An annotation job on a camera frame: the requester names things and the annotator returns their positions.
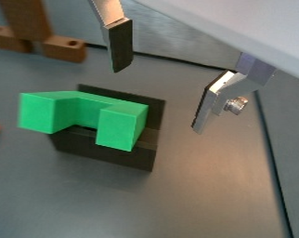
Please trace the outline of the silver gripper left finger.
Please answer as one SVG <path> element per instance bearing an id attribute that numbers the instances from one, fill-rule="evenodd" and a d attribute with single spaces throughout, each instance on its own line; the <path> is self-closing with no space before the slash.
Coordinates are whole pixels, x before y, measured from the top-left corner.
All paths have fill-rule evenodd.
<path id="1" fill-rule="evenodd" d="M 88 0 L 106 43 L 113 72 L 124 70 L 133 60 L 132 20 L 125 16 L 120 0 Z"/>

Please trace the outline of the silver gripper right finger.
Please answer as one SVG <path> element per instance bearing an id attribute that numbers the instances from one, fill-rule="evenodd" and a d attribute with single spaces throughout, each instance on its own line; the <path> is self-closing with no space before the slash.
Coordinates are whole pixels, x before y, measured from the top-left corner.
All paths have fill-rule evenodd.
<path id="1" fill-rule="evenodd" d="M 225 71 L 204 88 L 203 98 L 192 122 L 192 129 L 201 134 L 211 114 L 223 111 L 239 115 L 248 100 L 244 95 L 257 91 L 272 79 L 276 68 L 247 53 L 241 53 L 236 71 Z"/>

